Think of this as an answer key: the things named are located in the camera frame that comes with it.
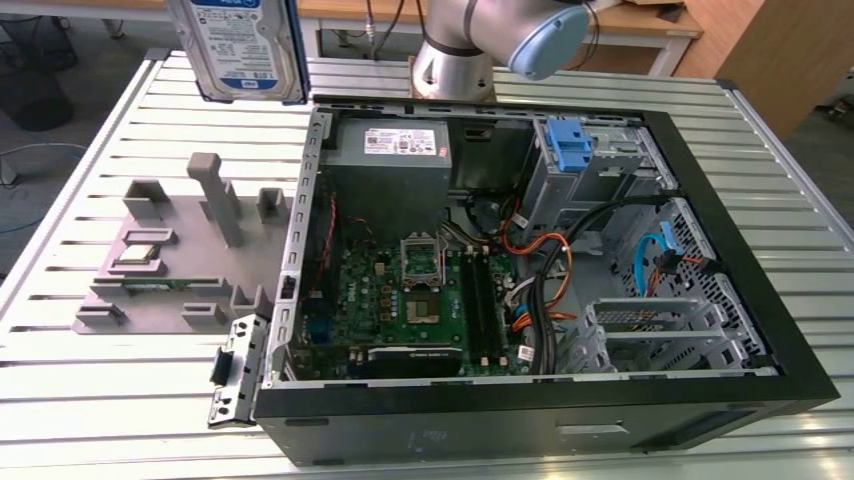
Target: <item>metal table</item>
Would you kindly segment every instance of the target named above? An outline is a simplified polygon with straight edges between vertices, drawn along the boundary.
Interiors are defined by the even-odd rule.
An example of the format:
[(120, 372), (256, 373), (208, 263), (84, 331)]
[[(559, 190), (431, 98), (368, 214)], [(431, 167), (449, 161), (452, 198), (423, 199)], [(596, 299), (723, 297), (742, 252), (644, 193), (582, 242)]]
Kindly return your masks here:
[[(403, 63), (321, 59), (309, 69), (316, 93), (408, 93)], [(216, 151), (239, 194), (263, 186), (293, 191), (311, 107), (205, 103), (192, 81), (180, 52), (143, 63), (0, 289), (0, 467), (38, 467), (0, 472), (4, 478), (296, 473), (260, 429), (205, 429), (223, 336), (69, 330), (133, 177), (159, 178), (171, 195), (200, 194), (185, 161), (193, 151)], [(495, 81), (501, 102), (670, 112), (843, 398), (687, 452), (419, 464), (384, 474), (435, 476), (441, 467), (467, 478), (488, 465), (489, 476), (512, 477), (851, 477), (854, 236), (740, 94), (707, 80), (594, 73), (532, 84), (499, 69)], [(324, 470), (341, 471), (344, 478), (379, 475), (365, 467), (360, 474)]]

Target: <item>sticker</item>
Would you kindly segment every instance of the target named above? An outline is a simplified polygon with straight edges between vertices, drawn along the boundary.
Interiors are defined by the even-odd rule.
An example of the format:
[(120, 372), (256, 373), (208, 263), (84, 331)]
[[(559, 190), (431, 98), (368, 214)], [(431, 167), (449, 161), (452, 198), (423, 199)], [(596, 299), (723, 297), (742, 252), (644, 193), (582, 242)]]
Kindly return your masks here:
[(528, 219), (524, 218), (522, 215), (519, 215), (518, 213), (512, 214), (512, 222), (519, 225), (519, 228), (527, 228), (528, 226)]
[(519, 345), (519, 360), (534, 361), (534, 349), (526, 345)]
[(231, 88), (272, 88), (277, 82), (272, 48), (257, 31), (260, 0), (192, 0), (192, 4), (215, 76)]
[(364, 132), (364, 153), (373, 155), (436, 155), (432, 130), (371, 128)]

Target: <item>gray robot arm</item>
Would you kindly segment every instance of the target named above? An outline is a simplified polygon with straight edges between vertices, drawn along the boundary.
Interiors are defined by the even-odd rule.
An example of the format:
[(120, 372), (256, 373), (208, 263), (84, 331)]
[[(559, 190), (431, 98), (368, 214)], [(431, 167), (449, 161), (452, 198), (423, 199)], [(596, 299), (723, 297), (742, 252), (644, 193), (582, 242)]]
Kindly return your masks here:
[(432, 2), (412, 68), (419, 96), (483, 100), (492, 92), (493, 61), (530, 80), (552, 75), (575, 54), (587, 33), (587, 10), (570, 3)]

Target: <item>blue drive latch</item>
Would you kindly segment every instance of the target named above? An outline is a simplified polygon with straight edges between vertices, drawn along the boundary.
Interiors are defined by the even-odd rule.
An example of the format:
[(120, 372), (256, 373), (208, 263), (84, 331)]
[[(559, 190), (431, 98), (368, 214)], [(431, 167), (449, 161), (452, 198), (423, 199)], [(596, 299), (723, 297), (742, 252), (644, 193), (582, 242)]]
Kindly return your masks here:
[(546, 142), (558, 154), (558, 169), (563, 173), (583, 172), (592, 158), (592, 138), (576, 120), (547, 120)]

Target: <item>green circuit board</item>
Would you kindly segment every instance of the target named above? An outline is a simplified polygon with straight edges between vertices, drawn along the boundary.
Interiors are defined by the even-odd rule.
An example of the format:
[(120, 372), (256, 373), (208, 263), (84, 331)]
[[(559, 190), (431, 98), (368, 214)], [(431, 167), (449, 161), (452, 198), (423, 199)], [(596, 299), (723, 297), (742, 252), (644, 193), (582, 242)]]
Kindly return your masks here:
[[(460, 262), (463, 253), (447, 250), (441, 268), (429, 255), (407, 256), (408, 271), (444, 273), (444, 285), (437, 292), (429, 288), (404, 291), (401, 286), (401, 259), (397, 248), (345, 252), (341, 260), (336, 313), (329, 319), (311, 318), (307, 331), (321, 332), (303, 352), (311, 372), (300, 375), (323, 379), (347, 379), (347, 359), (353, 347), (451, 347), (463, 352), (460, 375), (509, 375), (514, 362), (483, 365), (480, 358), (468, 355), (468, 328), (465, 324)], [(511, 259), (505, 255), (489, 257), (489, 272), (495, 280), (496, 319), (503, 322), (501, 279), (512, 274)], [(501, 348), (507, 350), (503, 323), (497, 328)]]

